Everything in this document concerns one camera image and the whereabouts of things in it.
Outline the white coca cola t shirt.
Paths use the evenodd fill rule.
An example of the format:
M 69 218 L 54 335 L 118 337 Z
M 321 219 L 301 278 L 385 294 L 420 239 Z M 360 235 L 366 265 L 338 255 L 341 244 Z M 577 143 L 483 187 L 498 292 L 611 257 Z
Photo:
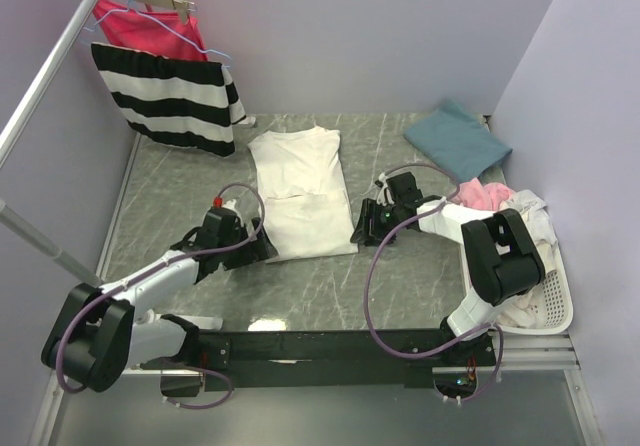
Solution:
M 267 131 L 249 143 L 275 262 L 358 252 L 337 130 Z

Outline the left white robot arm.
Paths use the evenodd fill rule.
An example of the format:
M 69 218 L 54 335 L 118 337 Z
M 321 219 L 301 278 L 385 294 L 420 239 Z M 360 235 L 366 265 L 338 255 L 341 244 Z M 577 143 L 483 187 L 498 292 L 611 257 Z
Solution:
M 261 218 L 244 223 L 232 208 L 212 207 L 201 225 L 155 262 L 100 287 L 74 287 L 44 343 L 41 362 L 94 392 L 111 387 L 125 369 L 149 361 L 189 367 L 202 354 L 202 328 L 174 314 L 150 317 L 151 309 L 218 269 L 248 266 L 274 254 Z

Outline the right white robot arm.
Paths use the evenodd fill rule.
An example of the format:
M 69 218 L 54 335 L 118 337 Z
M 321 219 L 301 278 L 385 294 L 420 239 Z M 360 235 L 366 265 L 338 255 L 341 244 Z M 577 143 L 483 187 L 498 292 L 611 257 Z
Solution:
M 384 176 L 376 185 L 380 197 L 362 201 L 352 243 L 389 245 L 406 228 L 448 239 L 464 253 L 469 289 L 443 320 L 450 333 L 438 343 L 442 359 L 460 365 L 473 354 L 479 327 L 495 321 L 507 305 L 545 279 L 533 239 L 517 211 L 476 210 L 446 197 L 425 196 L 410 172 Z

